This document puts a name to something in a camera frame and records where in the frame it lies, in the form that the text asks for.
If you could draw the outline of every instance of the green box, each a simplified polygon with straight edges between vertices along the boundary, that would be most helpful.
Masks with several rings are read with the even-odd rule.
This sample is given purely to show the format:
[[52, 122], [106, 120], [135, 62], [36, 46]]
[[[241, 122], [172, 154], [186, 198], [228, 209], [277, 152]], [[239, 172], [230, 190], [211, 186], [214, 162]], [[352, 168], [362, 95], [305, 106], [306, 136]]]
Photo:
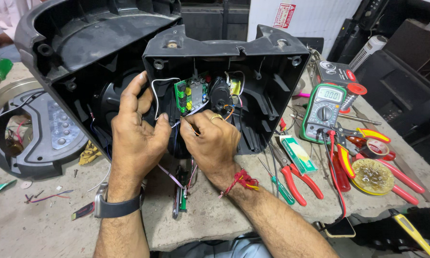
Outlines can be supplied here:
[[292, 159], [292, 162], [299, 170], [299, 173], [306, 174], [318, 170], [318, 167], [315, 166], [307, 152], [293, 136], [281, 135], [280, 143], [283, 145], [288, 156]]

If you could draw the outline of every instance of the workbench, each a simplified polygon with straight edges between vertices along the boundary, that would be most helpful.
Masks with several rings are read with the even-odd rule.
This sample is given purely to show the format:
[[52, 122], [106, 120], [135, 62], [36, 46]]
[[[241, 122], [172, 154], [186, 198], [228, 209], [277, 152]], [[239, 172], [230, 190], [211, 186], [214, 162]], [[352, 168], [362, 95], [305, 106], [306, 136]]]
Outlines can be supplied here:
[[[15, 63], [7, 79], [1, 86], [18, 79], [29, 78], [32, 75], [22, 63]], [[304, 93], [310, 93], [311, 82], [307, 71], [302, 76], [306, 87]], [[308, 99], [293, 99], [292, 104], [304, 104]], [[387, 122], [361, 97], [354, 106], [371, 120], [383, 122], [377, 128], [392, 139], [397, 155], [401, 155], [413, 169], [419, 179], [430, 191], [430, 166], [393, 130]], [[283, 119], [288, 125], [292, 124], [290, 117], [292, 110], [288, 109]], [[344, 128], [364, 128], [360, 122], [339, 118]], [[289, 133], [298, 135], [300, 120], [297, 120]], [[299, 140], [303, 148], [310, 154], [311, 144]], [[295, 179], [295, 184], [307, 201], [307, 206], [298, 203], [292, 209], [300, 213], [309, 222], [333, 222], [341, 214], [337, 193], [333, 188], [331, 177], [324, 179], [325, 171], [330, 173], [322, 145], [312, 144], [315, 148], [313, 160], [319, 170], [309, 174], [321, 189], [324, 199], [319, 200], [311, 189], [301, 180]], [[270, 181], [269, 175], [258, 160], [260, 157], [271, 171], [274, 165], [269, 149], [257, 155], [236, 156], [236, 161], [244, 167], [249, 174], [259, 180], [268, 191], [275, 194], [275, 185]], [[169, 171], [175, 171], [178, 161], [166, 154], [161, 165]], [[76, 178], [74, 169], [78, 169]], [[70, 215], [92, 202], [96, 190], [87, 192], [103, 179], [109, 169], [109, 162], [104, 157], [98, 157], [92, 163], [79, 166], [78, 161], [63, 165], [63, 176], [35, 181], [28, 189], [20, 189], [23, 180], [18, 179], [17, 184], [0, 192], [0, 257], [92, 257], [100, 220], [93, 214], [71, 221]], [[170, 251], [183, 244], [199, 241], [233, 239], [246, 232], [254, 231], [246, 216], [229, 198], [218, 199], [220, 191], [212, 186], [200, 171], [194, 187], [190, 189], [187, 201], [187, 213], [181, 213], [177, 220], [172, 219], [172, 199], [175, 183], [159, 168], [153, 169], [147, 176], [146, 196], [142, 208], [143, 223], [150, 250]], [[13, 176], [0, 169], [0, 184], [14, 180]], [[285, 179], [279, 173], [281, 182]], [[396, 180], [401, 188], [418, 198], [418, 207], [430, 207], [430, 202], [413, 192], [410, 188]], [[56, 187], [63, 187], [61, 191], [75, 190], [68, 193], [70, 199], [52, 198], [38, 203], [25, 204], [24, 195], [36, 194], [45, 190], [41, 197], [56, 194], [60, 191]], [[399, 196], [390, 192], [384, 196], [368, 196], [352, 186], [352, 190], [343, 193], [347, 215], [359, 214], [364, 217], [376, 217], [388, 208], [407, 207], [406, 202]]]

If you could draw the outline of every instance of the multimeter display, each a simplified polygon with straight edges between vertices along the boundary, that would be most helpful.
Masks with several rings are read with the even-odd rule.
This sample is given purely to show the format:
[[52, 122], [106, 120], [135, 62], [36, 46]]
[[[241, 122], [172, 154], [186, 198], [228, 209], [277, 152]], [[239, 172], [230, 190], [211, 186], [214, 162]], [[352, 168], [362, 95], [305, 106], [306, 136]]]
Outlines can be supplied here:
[[318, 92], [317, 97], [330, 101], [340, 102], [342, 99], [342, 93], [341, 91], [334, 91], [332, 89], [322, 88]]

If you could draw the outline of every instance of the yellow cloth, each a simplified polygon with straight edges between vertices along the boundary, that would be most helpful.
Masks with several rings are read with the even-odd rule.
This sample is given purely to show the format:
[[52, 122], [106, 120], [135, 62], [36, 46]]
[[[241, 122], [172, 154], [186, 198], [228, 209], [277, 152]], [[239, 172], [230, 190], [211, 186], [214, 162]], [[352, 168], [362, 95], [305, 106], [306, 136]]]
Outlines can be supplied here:
[[92, 162], [95, 160], [98, 156], [101, 156], [102, 152], [100, 152], [96, 146], [89, 140], [88, 144], [86, 145], [86, 148], [84, 151], [80, 154], [80, 160], [78, 161], [79, 165], [84, 165], [87, 163]]

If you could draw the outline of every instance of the circuit board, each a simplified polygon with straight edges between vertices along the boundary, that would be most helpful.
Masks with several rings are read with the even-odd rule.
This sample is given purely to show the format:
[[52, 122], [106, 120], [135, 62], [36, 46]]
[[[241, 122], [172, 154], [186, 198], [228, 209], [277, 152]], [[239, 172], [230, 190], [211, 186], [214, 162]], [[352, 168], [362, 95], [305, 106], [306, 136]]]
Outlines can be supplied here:
[[182, 113], [182, 116], [189, 114], [207, 102], [210, 80], [208, 72], [204, 72], [199, 74], [198, 79], [195, 81], [189, 78], [174, 84], [177, 108]]

